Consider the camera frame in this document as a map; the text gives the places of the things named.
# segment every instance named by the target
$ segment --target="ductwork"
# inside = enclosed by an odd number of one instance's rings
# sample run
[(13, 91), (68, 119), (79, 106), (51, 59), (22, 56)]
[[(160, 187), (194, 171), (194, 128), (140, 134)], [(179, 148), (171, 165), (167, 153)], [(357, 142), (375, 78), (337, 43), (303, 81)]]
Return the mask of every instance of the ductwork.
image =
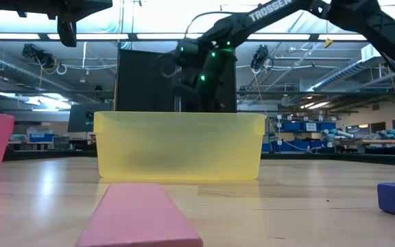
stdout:
[(348, 65), (347, 67), (340, 69), (339, 71), (331, 74), (327, 78), (320, 80), (318, 83), (314, 84), (308, 91), (322, 91), (322, 89), (330, 86), (332, 84), (346, 80), (374, 65), (378, 65), (383, 62), (383, 59), (378, 51), (372, 46), (367, 45), (361, 50), (362, 59)]
[[(26, 80), (29, 80), (30, 84), (38, 84), (40, 81), (40, 75), (25, 69), (21, 61), (1, 51), (0, 51), (0, 67), (3, 67), (4, 71), (10, 72), (11, 74), (15, 75), (18, 78), (25, 78)], [(57, 80), (55, 78), (51, 79), (51, 77), (47, 74), (43, 74), (42, 82), (44, 84), (53, 85), (59, 89), (71, 90), (69, 87), (63, 86), (65, 84), (63, 81)], [(87, 97), (85, 95), (77, 94), (77, 96), (86, 99), (90, 102), (97, 103), (96, 100), (91, 99), (90, 97)]]

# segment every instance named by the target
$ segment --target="black robotic arm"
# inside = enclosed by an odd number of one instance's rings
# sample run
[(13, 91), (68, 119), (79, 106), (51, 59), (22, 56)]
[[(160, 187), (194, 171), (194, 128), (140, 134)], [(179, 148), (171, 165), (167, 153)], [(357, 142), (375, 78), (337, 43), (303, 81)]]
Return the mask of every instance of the black robotic arm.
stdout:
[(219, 20), (197, 40), (180, 41), (172, 52), (182, 68), (182, 81), (174, 86), (175, 94), (193, 110), (220, 111), (217, 88), (224, 83), (226, 66), (235, 60), (234, 49), (249, 35), (299, 10), (364, 35), (387, 61), (395, 60), (395, 20), (381, 10), (377, 0), (332, 0), (331, 4), (322, 0), (272, 0), (251, 12)]

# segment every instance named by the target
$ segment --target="ceiling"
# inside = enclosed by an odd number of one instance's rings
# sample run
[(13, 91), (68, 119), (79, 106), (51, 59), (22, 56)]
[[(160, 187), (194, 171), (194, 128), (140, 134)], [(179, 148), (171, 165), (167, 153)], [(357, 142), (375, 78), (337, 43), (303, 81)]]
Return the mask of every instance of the ceiling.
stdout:
[[(224, 11), (233, 11), (234, 9), (250, 10), (254, 8), (252, 3), (246, 1), (238, 1), (239, 3), (232, 4), (231, 1), (223, 1), (220, 6)], [(379, 1), (381, 4), (395, 3), (395, 1)], [(189, 10), (187, 13), (174, 12), (166, 10), (166, 6), (171, 5), (175, 8), (180, 8), (181, 5), (175, 5), (178, 1), (143, 1), (143, 7), (137, 3), (124, 1), (124, 12), (130, 12), (129, 15), (122, 18), (123, 30), (130, 29), (134, 32), (177, 32), (183, 30), (183, 26), (187, 26), (188, 21), (179, 21), (181, 19), (188, 20), (195, 14), (190, 12), (208, 11), (199, 8)], [(166, 12), (159, 12), (160, 6)], [(119, 11), (120, 8), (116, 6), (108, 10), (108, 13)], [(156, 21), (150, 20), (150, 13), (156, 10), (158, 16)], [(385, 6), (386, 11), (391, 16), (395, 17), (395, 6)], [(88, 30), (87, 22), (91, 20), (99, 21), (101, 13), (94, 14), (82, 21), (78, 26), (80, 30)], [(191, 32), (203, 32), (211, 26), (221, 16), (205, 17), (202, 20), (194, 23), (195, 30)], [(39, 28), (37, 24), (29, 23), (32, 28)], [(9, 25), (7, 19), (0, 18), (0, 32), (8, 32)], [(55, 23), (46, 23), (41, 32), (53, 32), (48, 30), (49, 26)], [(16, 32), (18, 27), (13, 27), (11, 32)], [(335, 26), (327, 23), (324, 20), (319, 20), (309, 13), (297, 12), (288, 16), (286, 19), (279, 21), (261, 32), (298, 32), (298, 33), (341, 33), (345, 32)], [(19, 70), (9, 69), (0, 64), (0, 89), (39, 89), (42, 90), (61, 90), (65, 97), (75, 102), (100, 102), (105, 98), (111, 98), (110, 94), (93, 93), (96, 86), (101, 86), (105, 91), (112, 91), (115, 83), (115, 71), (117, 65), (117, 44), (114, 42), (87, 42), (78, 43), (76, 48), (69, 48), (63, 46), (59, 42), (29, 42), (29, 41), (0, 41), (0, 60), (10, 60), (16, 66), (21, 67), (26, 71), (30, 71), (34, 75), (40, 75), (40, 67), (37, 62), (25, 59), (21, 52), (24, 44), (34, 44), (45, 52), (52, 54), (53, 57), (61, 64), (68, 66), (67, 72), (63, 75), (53, 73), (51, 75), (43, 76), (48, 80), (40, 82), (35, 78), (26, 80), (19, 74)], [(368, 43), (333, 43), (330, 47), (324, 48), (322, 43), (293, 43), (293, 42), (246, 42), (236, 49), (237, 62), (237, 88), (247, 88), (247, 91), (257, 90), (254, 74), (249, 67), (252, 55), (257, 50), (259, 45), (267, 45), (270, 51), (271, 58), (274, 62), (275, 70), (268, 70), (257, 75), (257, 82), (262, 85), (260, 87), (263, 91), (282, 91), (287, 92), (290, 96), (292, 91), (300, 90), (300, 81), (315, 83), (320, 78), (326, 78), (328, 74), (338, 71), (339, 69), (351, 64), (352, 62), (360, 60), (361, 48), (368, 45)], [(175, 49), (176, 42), (173, 41), (159, 41), (159, 42), (133, 42), (125, 43), (123, 48), (133, 49), (139, 51), (153, 51), (164, 53)], [(378, 69), (366, 69), (357, 75), (354, 75), (347, 80), (358, 81), (361, 84), (377, 79), (379, 76)], [(390, 82), (382, 82), (364, 89), (364, 91), (388, 91), (391, 88)], [(347, 91), (345, 86), (341, 86), (336, 91)], [(89, 93), (71, 93), (71, 91), (90, 91)], [(281, 100), (283, 95), (270, 95), (265, 99)], [(259, 104), (256, 95), (240, 96), (241, 100), (250, 100), (249, 105)], [(324, 97), (318, 96), (315, 100), (322, 100)], [(303, 101), (302, 97), (296, 97), (297, 104)]]

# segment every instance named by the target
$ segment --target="table surface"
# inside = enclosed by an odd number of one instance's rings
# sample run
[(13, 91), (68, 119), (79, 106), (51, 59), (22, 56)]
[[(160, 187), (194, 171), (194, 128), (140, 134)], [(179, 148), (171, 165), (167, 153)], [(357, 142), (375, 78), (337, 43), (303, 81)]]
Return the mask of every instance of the table surface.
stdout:
[[(163, 182), (211, 246), (395, 246), (395, 216), (376, 185), (395, 166), (343, 161), (262, 161), (259, 179)], [(96, 158), (5, 162), (0, 246), (73, 246), (110, 183)]]

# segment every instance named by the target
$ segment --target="translucent yellow container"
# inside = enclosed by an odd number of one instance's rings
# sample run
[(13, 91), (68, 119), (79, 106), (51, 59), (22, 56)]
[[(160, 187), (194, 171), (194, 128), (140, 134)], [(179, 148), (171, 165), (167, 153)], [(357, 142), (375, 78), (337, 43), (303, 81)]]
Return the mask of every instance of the translucent yellow container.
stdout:
[(229, 113), (96, 112), (99, 173), (137, 180), (252, 180), (265, 117)]

